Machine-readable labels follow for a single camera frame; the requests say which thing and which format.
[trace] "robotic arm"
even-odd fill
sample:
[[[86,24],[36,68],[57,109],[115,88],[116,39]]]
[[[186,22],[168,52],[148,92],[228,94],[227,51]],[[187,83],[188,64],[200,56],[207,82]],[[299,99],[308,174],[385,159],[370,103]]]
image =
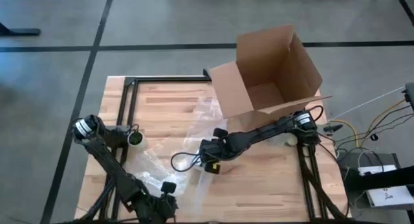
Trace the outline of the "robotic arm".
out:
[[[252,144],[269,139],[281,133],[293,133],[298,144],[315,145],[320,142],[317,125],[309,111],[297,111],[289,117],[248,132],[228,133],[223,129],[215,129],[212,140],[202,140],[199,155],[204,170],[219,173],[219,161],[230,161],[248,150]]]
[[[175,183],[164,182],[161,197],[152,196],[145,184],[127,173],[111,155],[107,147],[128,147],[123,131],[108,130],[99,117],[89,115],[74,123],[72,134],[74,141],[83,145],[113,178],[121,202],[129,212],[135,211],[140,223],[165,223],[175,217],[177,202],[169,195],[174,193]]]

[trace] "yellow wire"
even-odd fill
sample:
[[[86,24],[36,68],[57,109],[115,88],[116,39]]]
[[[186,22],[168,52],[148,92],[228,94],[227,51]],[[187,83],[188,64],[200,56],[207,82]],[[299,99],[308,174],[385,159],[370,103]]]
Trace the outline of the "yellow wire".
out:
[[[350,123],[348,123],[344,120],[338,120],[338,119],[331,120],[330,122],[338,122],[338,123],[346,124],[347,126],[349,126],[352,129],[352,131],[354,132],[356,147],[360,147],[360,143],[358,141],[358,134],[356,134],[356,130],[355,130],[354,126],[352,126],[352,124],[350,124]]]
[[[394,105],[392,105],[391,107],[389,107],[388,109],[386,109],[385,111],[383,111],[381,114],[377,115],[374,118],[374,120],[371,122],[371,124],[368,127],[367,134],[365,135],[364,139],[362,140],[361,147],[362,147],[362,145],[364,145],[364,142],[367,139],[367,137],[369,135],[369,132],[371,131],[371,128],[373,127],[375,121],[378,120],[382,115],[386,114],[388,111],[390,111],[391,109],[393,109],[394,107],[397,107],[398,105],[400,105],[401,103],[403,103],[404,101],[405,100],[398,101],[397,103],[395,103]]]

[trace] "black floor stripe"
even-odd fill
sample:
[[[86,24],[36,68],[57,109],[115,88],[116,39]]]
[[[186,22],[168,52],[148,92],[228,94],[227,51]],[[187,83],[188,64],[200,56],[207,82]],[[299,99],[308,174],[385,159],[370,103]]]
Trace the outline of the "black floor stripe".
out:
[[[406,14],[407,14],[409,20],[411,21],[411,24],[414,26],[414,14],[411,11],[411,9],[409,8],[406,0],[398,0],[398,1],[400,2],[403,9],[406,11]]]
[[[305,42],[304,47],[391,47],[414,46],[407,41]],[[99,51],[180,50],[180,49],[235,49],[235,43],[193,43],[171,45],[112,45],[100,46]]]
[[[59,189],[60,189],[61,180],[62,180],[62,177],[63,177],[63,173],[65,171],[67,158],[69,156],[69,151],[71,149],[71,144],[72,144],[72,131],[71,131],[72,121],[79,117],[79,114],[80,114],[80,111],[81,111],[81,108],[82,108],[82,104],[83,104],[83,99],[85,98],[87,84],[89,82],[89,78],[91,77],[93,64],[94,64],[95,59],[96,59],[96,54],[98,53],[98,47],[99,47],[99,44],[100,44],[101,39],[102,39],[102,34],[104,33],[104,28],[105,28],[105,25],[106,25],[106,22],[107,22],[107,17],[108,17],[108,14],[109,14],[109,10],[111,9],[112,2],[113,2],[113,0],[107,0],[106,4],[105,4],[105,8],[103,9],[103,13],[102,13],[102,16],[101,16],[98,31],[96,33],[95,40],[94,40],[94,43],[93,43],[93,48],[92,48],[92,51],[89,54],[89,59],[88,59],[88,62],[86,64],[85,71],[83,72],[81,84],[80,84],[80,87],[79,87],[79,90],[78,90],[78,95],[76,96],[75,105],[74,105],[73,110],[72,110],[71,121],[68,124],[65,140],[63,141],[63,146],[62,146],[62,150],[60,152],[58,165],[56,167],[56,171],[55,171],[55,174],[54,174],[54,177],[53,177],[53,180],[52,180],[52,186],[49,190],[49,195],[47,197],[46,205],[45,205],[45,208],[43,210],[43,215],[42,215],[41,221],[40,221],[41,224],[50,223],[50,220],[52,218],[54,205],[55,205],[56,199],[58,198],[58,193],[59,193]]]
[[[0,47],[0,52],[87,52],[93,46]]]
[[[400,41],[351,41],[351,42],[305,42],[304,47],[395,47],[414,46],[414,40]],[[184,49],[235,49],[235,43],[190,43],[169,45],[108,45],[61,46],[61,47],[0,47],[0,52],[88,52],[134,51],[134,50],[184,50]]]

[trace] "table leg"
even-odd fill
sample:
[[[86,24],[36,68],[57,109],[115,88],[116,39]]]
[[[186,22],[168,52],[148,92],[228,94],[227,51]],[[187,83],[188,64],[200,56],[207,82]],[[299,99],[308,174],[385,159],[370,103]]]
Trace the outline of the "table leg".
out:
[[[40,35],[38,28],[13,28],[9,29],[0,23],[0,36],[38,36]]]

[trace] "white cable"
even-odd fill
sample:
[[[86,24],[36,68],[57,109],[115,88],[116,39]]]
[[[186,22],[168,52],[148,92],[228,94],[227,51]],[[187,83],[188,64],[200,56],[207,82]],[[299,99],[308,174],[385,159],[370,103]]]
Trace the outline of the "white cable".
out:
[[[361,156],[363,155],[363,154],[365,154],[365,153],[368,153],[368,152],[373,152],[372,150],[367,150],[367,151],[364,151],[364,149],[362,149],[361,148],[361,150],[362,150],[362,152],[360,153],[360,155],[358,156],[358,168],[360,168],[361,167]]]
[[[354,204],[352,204],[352,203],[350,203],[351,204],[351,206],[354,208],[354,209],[359,209],[359,208],[357,208],[356,207],[356,202],[366,193],[367,191],[364,191],[364,192],[362,192],[361,193],[361,195],[360,196],[358,196],[356,199],[355,199],[355,201],[354,201]]]
[[[349,169],[351,169],[351,167],[350,167],[350,166],[347,166],[347,167],[348,167],[348,169],[347,169],[347,173],[345,173],[345,177],[343,178],[343,180],[346,180],[346,179],[347,179]]]
[[[330,118],[330,119],[328,120],[328,122],[329,122],[329,121],[331,121],[331,120],[334,120],[334,119],[336,119],[336,118],[338,118],[338,117],[340,117],[340,116],[342,116],[342,115],[344,115],[344,114],[346,114],[346,113],[348,113],[348,112],[350,112],[350,111],[353,111],[353,110],[355,110],[355,109],[357,109],[357,108],[359,108],[359,107],[362,107],[362,106],[364,106],[364,105],[366,105],[366,104],[369,104],[370,102],[374,102],[375,100],[378,100],[379,98],[382,98],[382,97],[384,97],[384,96],[386,96],[386,95],[389,95],[389,94],[391,94],[391,93],[394,93],[395,91],[399,91],[399,90],[401,90],[401,89],[403,89],[403,88],[404,88],[404,86],[402,86],[402,87],[400,87],[400,88],[397,88],[397,89],[395,89],[395,90],[393,90],[393,91],[390,91],[390,92],[388,92],[388,93],[385,93],[385,94],[383,94],[383,95],[380,95],[380,96],[378,96],[378,97],[376,97],[376,98],[374,98],[374,99],[372,99],[372,100],[370,100],[370,101],[364,102],[363,104],[360,104],[360,105],[358,105],[358,106],[356,106],[356,107],[353,107],[353,108],[349,109],[348,111],[345,111],[345,112],[343,112],[343,113],[341,113],[341,114],[339,114],[339,115],[337,115],[337,116],[335,116],[335,117]]]

